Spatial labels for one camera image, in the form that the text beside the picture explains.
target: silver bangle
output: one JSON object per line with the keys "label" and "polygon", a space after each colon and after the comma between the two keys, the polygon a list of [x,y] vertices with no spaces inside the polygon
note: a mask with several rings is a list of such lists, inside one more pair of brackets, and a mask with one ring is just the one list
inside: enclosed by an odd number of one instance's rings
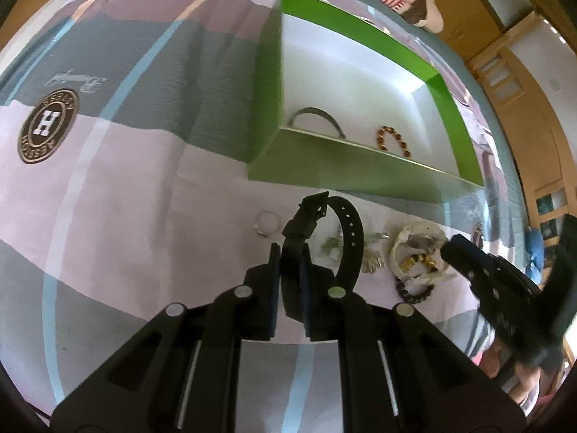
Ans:
{"label": "silver bangle", "polygon": [[[273,216],[276,221],[274,228],[272,230],[263,229],[264,228],[263,218],[268,215]],[[281,227],[282,227],[281,217],[279,217],[279,215],[276,214],[275,212],[271,212],[270,210],[262,210],[255,216],[255,229],[259,236],[263,236],[265,238],[274,236],[276,233],[281,231]]]}

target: open box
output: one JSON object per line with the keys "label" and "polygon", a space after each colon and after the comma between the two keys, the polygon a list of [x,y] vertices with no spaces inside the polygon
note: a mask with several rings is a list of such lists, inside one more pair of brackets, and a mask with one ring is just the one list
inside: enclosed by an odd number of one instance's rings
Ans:
{"label": "open box", "polygon": [[[328,122],[287,120],[305,107]],[[411,159],[376,131],[394,127]],[[319,0],[279,0],[255,78],[249,179],[444,202],[483,187],[463,119],[441,75],[411,50]]]}

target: hand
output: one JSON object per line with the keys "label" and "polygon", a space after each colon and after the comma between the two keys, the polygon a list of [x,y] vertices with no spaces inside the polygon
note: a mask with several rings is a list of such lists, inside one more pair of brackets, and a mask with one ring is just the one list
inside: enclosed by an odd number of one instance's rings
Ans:
{"label": "hand", "polygon": [[[501,369],[499,353],[502,349],[503,343],[499,339],[495,339],[493,344],[483,353],[483,357],[479,363],[481,371],[491,379],[497,376]],[[525,367],[518,361],[515,363],[515,374],[519,378],[519,384],[509,392],[509,397],[511,397],[518,405],[521,405],[527,399],[529,393],[538,384],[541,377],[541,369],[539,367]]]}

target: white wall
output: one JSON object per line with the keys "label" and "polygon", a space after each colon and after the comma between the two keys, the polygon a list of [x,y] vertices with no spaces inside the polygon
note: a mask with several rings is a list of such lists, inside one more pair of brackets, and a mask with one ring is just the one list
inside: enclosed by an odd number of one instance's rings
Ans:
{"label": "white wall", "polygon": [[549,99],[577,163],[577,56],[547,23],[511,47]]}

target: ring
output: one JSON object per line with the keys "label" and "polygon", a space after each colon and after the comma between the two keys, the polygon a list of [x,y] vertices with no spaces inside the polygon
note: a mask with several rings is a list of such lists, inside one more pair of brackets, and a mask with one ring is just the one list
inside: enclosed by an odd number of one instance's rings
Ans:
{"label": "ring", "polygon": [[281,217],[275,212],[262,210],[255,216],[255,229],[259,236],[269,238],[281,231]]}

